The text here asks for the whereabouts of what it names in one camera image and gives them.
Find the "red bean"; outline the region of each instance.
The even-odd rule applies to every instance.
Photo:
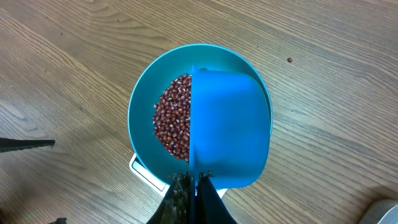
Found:
[[[170,82],[154,104],[154,134],[170,155],[189,161],[191,76],[183,74]]]

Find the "pile of red beans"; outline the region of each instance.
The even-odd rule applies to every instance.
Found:
[[[163,91],[152,117],[154,134],[170,155],[189,161],[191,76],[184,74]]]

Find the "black object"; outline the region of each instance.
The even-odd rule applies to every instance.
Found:
[[[33,149],[36,147],[51,146],[55,140],[15,140],[0,138],[0,152],[11,152],[24,149]]]
[[[235,220],[228,213],[223,201],[220,199],[216,189],[211,183],[209,176],[201,176],[198,181],[197,196],[195,197],[194,190],[188,190],[190,187],[184,188],[182,191],[188,191],[190,198],[194,198],[194,203],[189,200],[191,208],[194,210],[187,209],[189,212],[188,216],[184,220],[166,219],[170,216],[165,207],[170,203],[170,198],[176,198],[176,185],[178,185],[178,180],[174,179],[172,185],[167,191],[165,197],[160,203],[158,209],[152,216],[152,218],[147,222],[147,224],[179,224],[179,223],[189,223],[189,224],[236,224]],[[178,206],[174,206],[173,210],[179,211]]]
[[[57,218],[55,222],[49,224],[67,224],[67,218]]]
[[[189,173],[174,175],[173,180],[149,224],[188,223],[191,201]]]

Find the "teal bowl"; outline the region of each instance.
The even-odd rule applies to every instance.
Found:
[[[189,44],[169,50],[142,73],[132,91],[127,112],[130,140],[137,157],[149,172],[169,185],[171,176],[189,171],[189,165],[176,160],[156,140],[152,124],[154,104],[172,80],[190,73],[192,65],[208,70],[245,73],[255,79],[266,97],[270,135],[272,131],[272,105],[268,89],[260,74],[246,59],[230,49],[213,44]]]

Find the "bowl rim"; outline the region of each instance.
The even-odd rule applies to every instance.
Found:
[[[202,45],[202,46],[208,46],[208,47],[216,47],[216,48],[219,48],[219,49],[222,49],[222,50],[226,50],[226,51],[228,51],[228,52],[230,52],[230,53],[232,53],[232,54],[238,56],[241,60],[243,60],[246,64],[248,64],[248,65],[250,66],[250,68],[251,68],[253,71],[255,71],[256,75],[259,77],[259,79],[260,79],[260,81],[261,81],[260,85],[262,85],[262,86],[265,88],[265,90],[266,90],[265,94],[266,94],[266,100],[267,100],[268,110],[269,110],[269,119],[270,119],[269,135],[271,136],[271,134],[272,134],[272,127],[273,127],[273,124],[274,124],[274,112],[273,112],[273,110],[272,110],[271,95],[269,94],[267,85],[266,85],[266,83],[264,82],[264,80],[261,78],[261,75],[259,74],[259,72],[254,68],[254,66],[253,66],[248,60],[246,60],[242,55],[238,54],[237,52],[235,52],[235,51],[233,51],[233,50],[231,50],[231,49],[229,49],[229,48],[226,48],[226,47],[223,47],[223,46],[220,46],[220,45],[216,45],[216,44],[195,43],[195,44],[180,45],[180,46],[178,46],[178,47],[176,47],[176,48],[173,48],[173,49],[170,49],[170,50],[164,52],[162,55],[158,56],[153,62],[151,62],[151,63],[145,68],[145,70],[141,73],[140,77],[138,78],[136,84],[134,85],[134,88],[133,88],[133,90],[132,90],[132,92],[131,92],[131,96],[130,96],[130,100],[129,100],[129,106],[128,106],[128,108],[127,108],[127,131],[128,131],[128,133],[129,133],[129,138],[130,138],[130,143],[131,143],[131,146],[132,146],[132,150],[133,150],[134,153],[137,155],[137,158],[139,159],[139,161],[141,162],[141,164],[142,164],[142,165],[145,167],[145,169],[147,169],[152,175],[154,175],[154,174],[147,168],[147,166],[145,165],[145,163],[144,163],[144,162],[142,161],[142,159],[139,157],[139,154],[135,151],[134,143],[133,143],[133,141],[132,141],[131,132],[130,132],[130,108],[131,108],[132,96],[133,96],[133,94],[134,94],[134,91],[136,90],[136,87],[137,87],[138,84],[139,84],[139,81],[140,81],[141,78],[142,78],[142,75],[145,74],[146,71],[147,71],[153,64],[156,63],[156,61],[158,61],[159,59],[161,59],[163,56],[167,55],[168,53],[173,52],[174,50],[178,50],[178,49],[181,49],[181,48],[184,48],[184,47],[196,46],[196,45]]]

